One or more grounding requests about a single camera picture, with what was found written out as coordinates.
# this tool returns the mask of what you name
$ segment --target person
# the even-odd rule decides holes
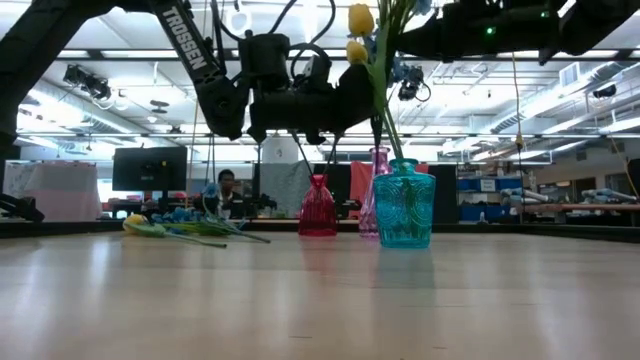
[[[218,216],[224,219],[242,218],[242,196],[233,191],[235,185],[235,174],[229,169],[224,169],[218,174]]]

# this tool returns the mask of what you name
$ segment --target ceiling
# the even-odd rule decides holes
[[[29,0],[0,1],[0,35],[8,31],[29,3]],[[284,3],[284,0],[244,1],[241,10],[250,13],[250,27],[254,33],[264,33],[272,26],[277,14],[282,11]],[[308,41],[324,26],[330,15],[328,2],[325,4],[321,1],[300,0],[299,3],[300,5],[296,5],[291,9],[278,29],[279,32],[290,37],[291,43]],[[323,48],[342,49],[349,40],[347,38],[347,6],[351,1],[337,0],[336,3],[338,9],[335,22],[328,33],[318,41],[318,45]],[[208,5],[205,5],[203,0],[194,0],[192,4],[195,15],[194,22],[203,34],[210,36],[212,15]],[[228,26],[239,28],[243,25],[243,15],[236,13],[231,1],[220,2],[219,5],[222,6],[223,19]],[[425,19],[425,17],[417,18],[412,22],[411,26],[420,26]],[[633,16],[627,23],[602,41],[596,49],[636,48],[640,42],[636,36],[638,28],[640,28],[640,16]],[[235,49],[237,47],[235,42],[226,36],[223,43],[227,49]],[[44,138],[44,140],[55,144],[55,146],[59,146],[59,144],[66,144],[72,141],[72,138],[55,136],[56,133],[64,135],[64,133],[70,132],[90,132],[93,136],[96,136],[95,143],[106,143],[105,148],[109,148],[109,146],[131,146],[132,144],[144,142],[145,139],[98,138],[97,134],[166,134],[172,126],[180,126],[180,129],[186,134],[191,134],[194,131],[194,120],[196,133],[204,134],[209,132],[202,113],[200,111],[196,112],[196,96],[191,80],[177,60],[165,59],[164,61],[149,62],[144,61],[144,59],[141,61],[137,58],[131,58],[130,61],[127,61],[127,59],[123,60],[122,57],[109,60],[107,57],[107,59],[101,61],[96,61],[95,59],[82,61],[82,56],[80,56],[73,61],[69,61],[63,58],[63,55],[73,56],[76,53],[85,53],[84,51],[88,49],[99,49],[103,55],[105,50],[108,49],[146,49],[155,54],[154,56],[160,56],[163,54],[162,51],[171,49],[171,46],[154,16],[143,13],[127,14],[121,9],[114,9],[104,16],[88,20],[69,42],[66,49],[68,51],[63,52],[61,58],[54,62],[44,74],[42,87],[36,87],[36,89],[41,89],[43,93],[51,98],[60,99],[64,97],[64,99],[57,102],[53,101],[51,106],[57,108],[45,111],[46,114],[43,113],[44,121],[40,120],[34,123],[34,121],[38,120],[24,118],[21,123],[23,125],[23,139],[33,139],[28,137],[27,133],[34,131],[46,132],[51,136],[37,137],[38,141],[20,142],[20,145],[33,146],[40,142],[40,138]],[[599,69],[598,67],[601,69],[603,64],[608,64],[607,66],[611,67],[612,64],[608,60],[611,53],[616,52],[592,52],[590,60],[594,60],[594,57],[602,57],[603,61],[581,63],[580,72],[583,77],[588,77],[589,74],[592,74],[590,72],[594,69]],[[529,54],[524,53],[516,55],[520,60],[529,56]],[[640,52],[638,54],[634,53],[632,56],[636,55],[640,57]],[[396,117],[399,132],[421,134],[420,136],[407,138],[405,145],[429,145],[431,146],[430,149],[433,146],[441,146],[441,149],[444,149],[444,154],[457,154],[460,151],[467,151],[469,152],[467,154],[468,158],[473,159],[473,154],[513,146],[512,138],[505,135],[515,133],[509,132],[513,130],[513,125],[510,129],[505,125],[509,123],[503,120],[508,118],[507,115],[510,112],[514,112],[513,115],[515,115],[518,96],[521,103],[521,112],[524,113],[524,110],[528,109],[527,116],[523,116],[521,119],[523,133],[539,134],[545,133],[547,129],[553,126],[591,113],[594,109],[615,104],[636,94],[638,69],[632,68],[629,64],[624,69],[619,69],[626,70],[624,73],[605,68],[605,70],[611,70],[611,74],[615,77],[604,78],[604,80],[597,79],[600,85],[614,81],[618,87],[618,93],[615,97],[598,100],[588,95],[589,92],[585,95],[584,89],[570,92],[569,88],[560,88],[557,85],[560,70],[573,63],[566,58],[562,58],[562,55],[556,57],[556,60],[562,61],[551,61],[545,66],[539,66],[536,62],[531,61],[516,62],[515,79],[518,90],[516,92],[516,87],[514,86],[514,64],[509,61],[509,56],[499,56],[491,60],[478,59],[477,61],[455,62],[452,64],[420,61],[415,58],[409,59],[408,63],[410,65],[422,67],[426,76],[425,82],[431,89],[431,97],[425,103],[415,100],[401,102],[396,97],[392,100],[390,107]],[[91,98],[86,93],[70,87],[62,80],[68,65],[79,65],[90,73],[108,79],[113,93],[116,94],[112,99],[117,98],[118,100],[98,104],[92,103]],[[302,63],[298,64],[298,71],[301,71],[303,66],[304,64]],[[237,74],[240,70],[238,61],[230,61],[227,67],[230,76]],[[334,61],[330,82],[335,83],[347,67],[348,63],[344,60]],[[553,93],[552,96],[550,95],[552,101],[549,100],[550,98],[546,98],[546,100],[542,100],[546,101],[547,106],[540,107],[536,105],[541,99],[535,98],[546,93]],[[427,90],[423,89],[419,97],[427,97],[427,95]],[[152,113],[151,110],[154,109],[154,106],[150,104],[152,100],[161,100],[169,103],[170,106],[166,108],[167,113],[162,115]],[[632,112],[634,109],[629,107],[634,104],[635,102],[631,102],[631,104],[627,104],[628,106],[619,110]],[[75,111],[80,111],[81,114],[84,114],[84,118],[71,120],[72,116],[49,116],[50,114],[72,110],[61,108],[63,105],[71,106],[75,108]],[[150,116],[155,116],[157,120],[151,122],[149,120]],[[600,115],[600,120],[597,124],[594,119],[595,117],[585,119],[570,128],[553,132],[553,134],[592,134],[594,131],[598,131],[599,127],[604,127],[612,121],[608,113]],[[245,121],[248,126],[248,114]],[[493,133],[505,136],[497,138],[486,137],[484,139],[435,136],[437,134],[490,134],[492,129],[495,130],[497,124],[500,124],[503,128]],[[624,129],[625,133],[629,131],[633,131],[633,128]],[[350,129],[349,133],[368,134],[370,133],[370,128],[368,123],[364,122]],[[181,135],[173,139],[158,139],[157,143],[161,145],[190,145],[193,141],[196,148],[198,146],[203,148],[209,141],[204,137],[198,137],[193,140],[187,135]],[[249,149],[253,149],[255,146],[255,143],[246,137],[236,142],[229,142],[221,138],[216,138],[215,141],[216,144],[247,147],[249,152],[253,151]],[[368,145],[371,141],[370,137],[355,137],[354,135],[353,138],[343,139],[341,144]],[[536,139],[528,140],[528,143],[531,146],[536,146]]]

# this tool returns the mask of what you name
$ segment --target table surface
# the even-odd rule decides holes
[[[0,243],[0,359],[637,359],[640,247],[435,234]]]

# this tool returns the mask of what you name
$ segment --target pink glass vase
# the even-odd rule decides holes
[[[311,175],[311,189],[302,200],[298,234],[303,236],[335,236],[336,207],[327,189],[327,175]]]
[[[367,188],[367,194],[364,197],[362,208],[360,209],[360,222],[358,228],[360,229],[360,236],[363,238],[377,239],[378,238],[378,223],[376,220],[376,199],[373,191],[373,179],[377,175],[385,175],[391,173],[391,166],[389,166],[388,148],[371,148],[371,181],[369,181],[369,187]]]

